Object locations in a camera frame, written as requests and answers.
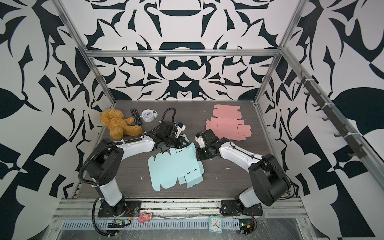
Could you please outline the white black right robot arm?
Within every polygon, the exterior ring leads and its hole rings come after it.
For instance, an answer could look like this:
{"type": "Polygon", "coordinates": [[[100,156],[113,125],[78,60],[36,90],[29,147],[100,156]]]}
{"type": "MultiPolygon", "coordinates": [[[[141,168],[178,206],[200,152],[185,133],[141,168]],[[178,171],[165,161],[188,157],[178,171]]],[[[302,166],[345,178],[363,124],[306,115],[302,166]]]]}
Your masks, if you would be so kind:
{"type": "Polygon", "coordinates": [[[195,141],[199,145],[196,150],[199,161],[220,157],[249,173],[252,187],[237,196],[241,206],[246,209],[260,203],[270,207],[292,187],[290,178],[271,154],[254,154],[237,146],[232,140],[220,139],[212,130],[197,133],[195,141]]]}

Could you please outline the light blue paper box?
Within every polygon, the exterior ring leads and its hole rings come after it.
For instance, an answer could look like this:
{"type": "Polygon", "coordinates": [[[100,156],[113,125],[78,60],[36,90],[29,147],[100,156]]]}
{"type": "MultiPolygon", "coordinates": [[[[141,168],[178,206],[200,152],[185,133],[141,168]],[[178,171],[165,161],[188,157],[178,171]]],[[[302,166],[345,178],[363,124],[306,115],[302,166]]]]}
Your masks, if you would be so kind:
{"type": "Polygon", "coordinates": [[[196,147],[190,143],[182,149],[171,148],[148,159],[152,187],[156,192],[179,183],[191,188],[203,181],[204,167],[197,160],[196,147]]]}

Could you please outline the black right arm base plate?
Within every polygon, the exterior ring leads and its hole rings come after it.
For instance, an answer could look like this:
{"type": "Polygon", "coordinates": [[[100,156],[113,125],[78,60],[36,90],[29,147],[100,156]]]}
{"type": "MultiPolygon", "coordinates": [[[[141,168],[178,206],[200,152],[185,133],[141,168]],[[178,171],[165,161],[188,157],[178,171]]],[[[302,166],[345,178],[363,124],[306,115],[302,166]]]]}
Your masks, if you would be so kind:
{"type": "Polygon", "coordinates": [[[262,216],[263,208],[261,204],[252,207],[245,207],[240,201],[237,200],[222,200],[220,214],[225,217],[229,216],[262,216]]]}

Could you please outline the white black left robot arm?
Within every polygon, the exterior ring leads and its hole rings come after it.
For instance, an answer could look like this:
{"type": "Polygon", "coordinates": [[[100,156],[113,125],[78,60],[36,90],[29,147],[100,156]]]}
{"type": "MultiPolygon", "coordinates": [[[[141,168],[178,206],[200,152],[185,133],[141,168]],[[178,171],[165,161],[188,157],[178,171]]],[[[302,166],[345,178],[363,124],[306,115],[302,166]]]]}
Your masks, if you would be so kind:
{"type": "Polygon", "coordinates": [[[123,216],[128,210],[116,180],[121,161],[156,149],[182,149],[188,146],[189,142],[181,135],[185,128],[181,122],[166,121],[162,118],[156,127],[137,138],[120,141],[103,139],[96,146],[81,166],[78,178],[81,184],[91,185],[99,194],[92,207],[92,223],[98,234],[104,237],[117,235],[116,232],[104,232],[97,226],[97,203],[106,205],[107,212],[113,217],[123,216]]]}

